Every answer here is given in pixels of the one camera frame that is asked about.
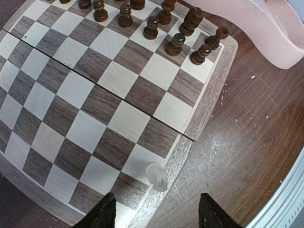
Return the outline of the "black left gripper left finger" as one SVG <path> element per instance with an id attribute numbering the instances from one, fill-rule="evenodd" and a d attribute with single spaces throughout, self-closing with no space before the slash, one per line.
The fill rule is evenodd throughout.
<path id="1" fill-rule="evenodd" d="M 72 228 L 114 228 L 115 218 L 116 199 L 109 192 Z"/>

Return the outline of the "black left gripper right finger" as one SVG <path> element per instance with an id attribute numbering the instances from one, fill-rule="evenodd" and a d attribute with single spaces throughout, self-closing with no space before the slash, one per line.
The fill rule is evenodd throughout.
<path id="1" fill-rule="evenodd" d="M 240 225 L 208 193 L 202 193 L 199 202 L 199 227 L 239 228 Z"/>

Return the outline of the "pink double pet bowl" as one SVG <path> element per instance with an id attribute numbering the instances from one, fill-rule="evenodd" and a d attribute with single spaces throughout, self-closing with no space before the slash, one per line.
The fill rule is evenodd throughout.
<path id="1" fill-rule="evenodd" d="M 189 0 L 243 30 L 274 66 L 290 69 L 304 58 L 304 23 L 287 0 Z"/>

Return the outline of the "dark chess pieces row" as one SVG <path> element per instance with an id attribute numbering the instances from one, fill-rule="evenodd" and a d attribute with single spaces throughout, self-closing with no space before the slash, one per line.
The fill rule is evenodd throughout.
<path id="1" fill-rule="evenodd" d="M 48 27 L 38 46 L 69 67 L 79 66 L 93 57 L 107 65 L 122 65 L 140 72 L 155 63 L 185 68 L 190 55 L 207 37 L 201 23 L 192 35 L 180 33 L 185 9 L 177 5 L 167 25 L 160 23 L 162 7 L 146 1 L 142 10 L 133 10 L 127 1 L 92 1 L 81 9 L 77 1 L 52 1 L 37 22 Z"/>

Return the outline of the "aluminium front rail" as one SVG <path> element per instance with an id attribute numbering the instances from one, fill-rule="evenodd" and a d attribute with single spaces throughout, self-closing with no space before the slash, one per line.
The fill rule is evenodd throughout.
<path id="1" fill-rule="evenodd" d="M 289 228 L 304 208 L 304 151 L 248 228 Z"/>

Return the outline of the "white chess piece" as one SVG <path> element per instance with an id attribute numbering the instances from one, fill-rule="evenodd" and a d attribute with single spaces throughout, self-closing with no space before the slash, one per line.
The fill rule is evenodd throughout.
<path id="1" fill-rule="evenodd" d="M 168 188 L 168 175 L 157 162 L 151 162 L 145 170 L 146 177 L 156 191 L 164 192 Z"/>

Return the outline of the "wooden chess board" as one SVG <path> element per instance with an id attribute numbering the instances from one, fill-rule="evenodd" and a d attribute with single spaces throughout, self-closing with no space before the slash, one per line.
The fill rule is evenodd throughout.
<path id="1" fill-rule="evenodd" d="M 145 170 L 179 175 L 214 109 L 237 52 L 231 36 L 201 65 L 190 56 L 216 25 L 178 35 L 189 9 L 148 0 L 118 24 L 127 1 L 28 0 L 0 31 L 0 172 L 38 205 L 76 224 L 107 193 L 115 226 L 143 228 L 166 197 Z"/>

